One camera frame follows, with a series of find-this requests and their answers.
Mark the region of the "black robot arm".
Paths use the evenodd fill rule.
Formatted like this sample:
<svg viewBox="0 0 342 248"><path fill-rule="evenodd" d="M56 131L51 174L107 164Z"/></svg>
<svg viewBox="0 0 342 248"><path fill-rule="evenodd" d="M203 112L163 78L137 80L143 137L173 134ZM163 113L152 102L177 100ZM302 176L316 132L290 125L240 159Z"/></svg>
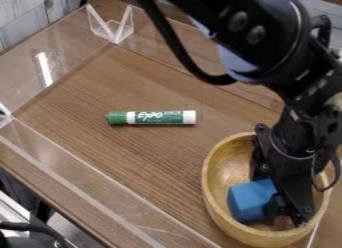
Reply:
<svg viewBox="0 0 342 248"><path fill-rule="evenodd" d="M262 217L295 225L316 214L315 177L342 145L342 63L330 49L331 22L299 0L168 0L218 43L226 75L216 82L266 86L284 101L272 126L252 137L250 179L272 181Z"/></svg>

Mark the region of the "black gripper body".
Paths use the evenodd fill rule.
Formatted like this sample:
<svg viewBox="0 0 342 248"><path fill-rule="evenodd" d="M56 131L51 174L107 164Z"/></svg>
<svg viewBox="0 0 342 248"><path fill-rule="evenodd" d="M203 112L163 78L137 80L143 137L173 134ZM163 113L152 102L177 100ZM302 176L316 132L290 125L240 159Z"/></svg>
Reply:
<svg viewBox="0 0 342 248"><path fill-rule="evenodd" d="M342 169L335 148L304 148L299 153L290 151L282 143L275 127L259 123L255 126L252 145L260 147L270 167L270 179L279 193L296 208L306 223L314 218L316 207L314 192L324 193L336 184Z"/></svg>

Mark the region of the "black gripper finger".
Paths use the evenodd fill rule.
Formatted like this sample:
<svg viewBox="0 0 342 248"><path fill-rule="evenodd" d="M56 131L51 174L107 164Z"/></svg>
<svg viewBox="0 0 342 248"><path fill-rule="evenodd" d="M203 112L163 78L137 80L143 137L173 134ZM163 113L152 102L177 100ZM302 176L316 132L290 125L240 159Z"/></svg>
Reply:
<svg viewBox="0 0 342 248"><path fill-rule="evenodd" d="M299 226L303 223L299 211L279 193L271 196L271 199L264 206L263 213L268 220L275 220L279 216L287 216L295 226Z"/></svg>
<svg viewBox="0 0 342 248"><path fill-rule="evenodd" d="M252 149L251 159L250 159L250 180L258 181L268 179L270 167L266 155L260 147Z"/></svg>

